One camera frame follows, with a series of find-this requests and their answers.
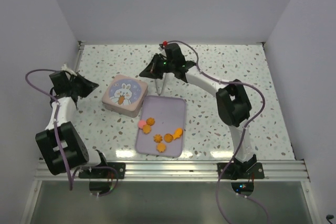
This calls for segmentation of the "cookie tin with liners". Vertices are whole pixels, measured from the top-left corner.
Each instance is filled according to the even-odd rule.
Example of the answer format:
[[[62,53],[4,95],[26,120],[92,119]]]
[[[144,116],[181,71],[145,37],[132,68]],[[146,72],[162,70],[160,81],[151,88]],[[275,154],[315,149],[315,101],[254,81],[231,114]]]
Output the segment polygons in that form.
[[[135,118],[136,116],[138,116],[140,112],[143,100],[131,103],[129,105],[119,105],[117,103],[113,103],[112,101],[110,102],[103,101],[102,104],[107,110],[113,111],[115,113],[120,113],[125,116],[129,116],[131,118]]]

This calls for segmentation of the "lavender plastic tray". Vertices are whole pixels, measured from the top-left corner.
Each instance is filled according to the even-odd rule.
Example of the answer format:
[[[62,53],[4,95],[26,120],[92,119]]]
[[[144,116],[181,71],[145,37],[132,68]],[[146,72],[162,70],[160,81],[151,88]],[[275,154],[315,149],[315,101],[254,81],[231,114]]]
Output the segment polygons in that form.
[[[186,103],[181,98],[170,98],[149,95],[144,99],[141,113],[141,120],[154,118],[155,124],[151,126],[151,132],[144,134],[142,129],[138,130],[135,142],[135,150],[140,154],[157,155],[177,158],[183,149],[183,136],[167,143],[166,151],[159,153],[156,149],[158,143],[154,142],[156,134],[174,134],[177,128],[184,129],[186,119]]]

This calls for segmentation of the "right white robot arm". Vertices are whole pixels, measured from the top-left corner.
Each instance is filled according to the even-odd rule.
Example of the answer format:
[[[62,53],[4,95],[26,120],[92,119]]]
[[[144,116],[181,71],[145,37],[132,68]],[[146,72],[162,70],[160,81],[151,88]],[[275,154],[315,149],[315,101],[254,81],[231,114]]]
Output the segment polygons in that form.
[[[161,48],[161,52],[153,56],[139,76],[163,79],[164,74],[172,73],[175,78],[215,97],[218,115],[229,127],[234,144],[231,169],[234,169],[236,176],[246,178],[252,173],[257,158],[251,151],[250,140],[244,142],[245,138],[249,138],[247,122],[251,104],[243,84],[239,80],[230,82],[206,75],[197,62],[185,59],[177,43],[162,44]]]

